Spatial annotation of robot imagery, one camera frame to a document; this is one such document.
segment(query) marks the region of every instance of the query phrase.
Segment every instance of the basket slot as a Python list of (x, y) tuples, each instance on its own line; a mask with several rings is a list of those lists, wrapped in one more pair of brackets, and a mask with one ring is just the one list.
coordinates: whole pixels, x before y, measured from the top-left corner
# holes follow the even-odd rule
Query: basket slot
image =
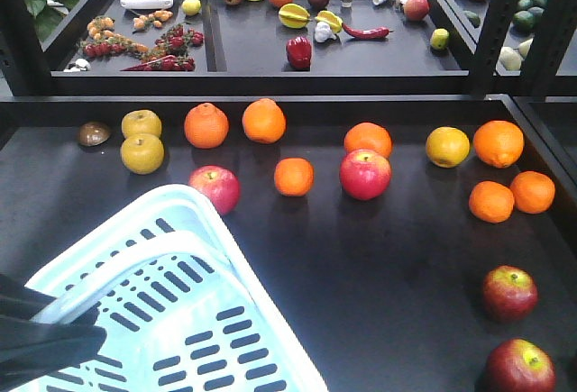
[(231, 386), (234, 383), (233, 376), (224, 376), (221, 378), (215, 378), (214, 380), (209, 380), (205, 383), (205, 390), (215, 390), (221, 387)]

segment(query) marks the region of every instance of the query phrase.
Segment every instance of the artificial fruit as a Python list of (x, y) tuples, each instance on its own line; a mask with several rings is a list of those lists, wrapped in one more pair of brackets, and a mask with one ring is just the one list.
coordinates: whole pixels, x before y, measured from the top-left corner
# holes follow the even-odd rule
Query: artificial fruit
[(188, 185), (206, 196), (221, 216), (230, 213), (241, 196), (241, 184), (235, 174), (216, 165), (205, 165), (192, 171)]
[(349, 152), (339, 172), (344, 191), (357, 200), (370, 200), (382, 194), (389, 186), (391, 175), (389, 160), (370, 149)]
[(556, 375), (549, 355), (532, 342), (502, 342), (487, 358), (485, 375), (491, 392), (553, 392)]
[(485, 276), (482, 297), (491, 318), (500, 323), (525, 318), (533, 311), (539, 298), (531, 276), (508, 265), (498, 266)]

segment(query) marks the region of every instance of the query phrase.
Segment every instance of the plastic basket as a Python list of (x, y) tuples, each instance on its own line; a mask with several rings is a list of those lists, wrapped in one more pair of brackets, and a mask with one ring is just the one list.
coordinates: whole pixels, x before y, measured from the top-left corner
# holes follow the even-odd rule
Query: plastic basket
[(15, 390), (327, 390), (210, 202), (184, 185), (136, 199), (27, 284), (66, 323), (98, 304), (107, 338), (76, 367)]

